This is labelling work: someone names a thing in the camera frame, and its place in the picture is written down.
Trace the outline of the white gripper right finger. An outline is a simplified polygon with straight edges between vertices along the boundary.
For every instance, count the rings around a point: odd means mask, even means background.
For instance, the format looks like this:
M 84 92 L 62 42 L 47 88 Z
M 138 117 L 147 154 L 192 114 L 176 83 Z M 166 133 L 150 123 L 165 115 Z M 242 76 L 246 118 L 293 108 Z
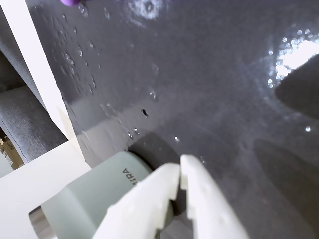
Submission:
M 186 215 L 194 239 L 249 238 L 215 180 L 193 155 L 180 157 L 180 188 L 186 191 Z

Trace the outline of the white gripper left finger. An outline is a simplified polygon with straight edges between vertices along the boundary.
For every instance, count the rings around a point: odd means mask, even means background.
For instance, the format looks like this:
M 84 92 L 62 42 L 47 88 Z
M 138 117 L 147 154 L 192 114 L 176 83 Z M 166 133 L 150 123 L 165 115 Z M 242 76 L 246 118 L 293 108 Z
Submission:
M 153 239 L 165 228 L 171 200 L 177 198 L 180 165 L 167 163 L 127 192 L 107 213 L 94 239 Z

